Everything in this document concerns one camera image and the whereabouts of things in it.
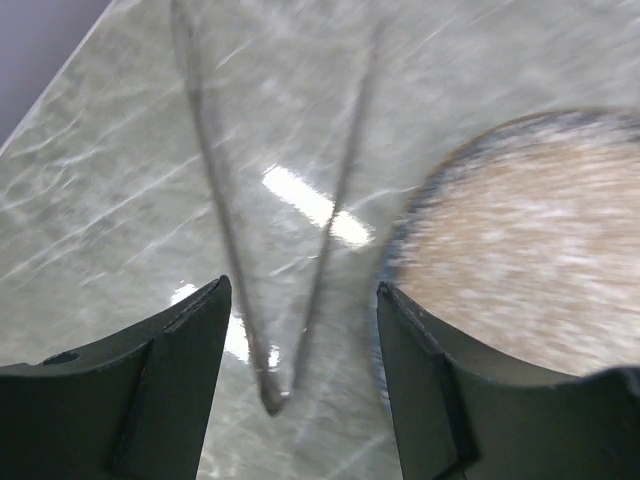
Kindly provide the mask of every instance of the purple wall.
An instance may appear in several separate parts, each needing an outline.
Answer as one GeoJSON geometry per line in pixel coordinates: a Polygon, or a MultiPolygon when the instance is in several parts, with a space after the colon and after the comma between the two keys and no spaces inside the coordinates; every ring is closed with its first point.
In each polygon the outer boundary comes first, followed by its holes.
{"type": "Polygon", "coordinates": [[[0,0],[0,145],[110,0],[0,0]]]}

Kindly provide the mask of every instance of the tweezers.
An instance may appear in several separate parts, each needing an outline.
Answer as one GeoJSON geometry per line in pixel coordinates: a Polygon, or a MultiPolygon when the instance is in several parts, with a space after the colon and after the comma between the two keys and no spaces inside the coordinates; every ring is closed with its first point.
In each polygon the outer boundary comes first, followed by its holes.
{"type": "Polygon", "coordinates": [[[256,313],[249,301],[246,277],[240,260],[240,252],[237,242],[237,231],[232,220],[227,202],[223,195],[222,180],[228,174],[230,160],[224,143],[223,128],[219,122],[220,115],[217,103],[208,96],[207,105],[204,105],[202,58],[199,42],[192,19],[181,0],[171,2],[171,22],[173,40],[178,68],[184,77],[185,89],[191,110],[196,135],[205,169],[209,187],[212,192],[214,207],[217,211],[224,235],[225,247],[229,256],[230,267],[235,287],[238,289],[240,308],[243,313],[244,328],[249,344],[249,355],[253,366],[259,395],[266,411],[275,416],[282,411],[289,401],[291,394],[301,383],[305,365],[307,363],[309,341],[313,333],[314,319],[316,317],[317,304],[321,293],[321,280],[326,268],[330,253],[330,240],[333,223],[345,202],[349,178],[358,156],[358,146],[362,135],[366,107],[369,103],[372,76],[376,63],[378,38],[381,24],[378,23],[372,31],[370,42],[368,65],[360,82],[360,88],[355,100],[352,112],[350,131],[346,140],[346,148],[340,165],[338,185],[331,217],[325,225],[322,237],[323,242],[318,255],[317,267],[314,272],[309,301],[305,310],[303,328],[294,354],[292,388],[283,388],[279,384],[276,373],[269,369],[270,346],[264,332],[260,331],[256,313]],[[213,141],[208,132],[213,132],[213,141]]]}

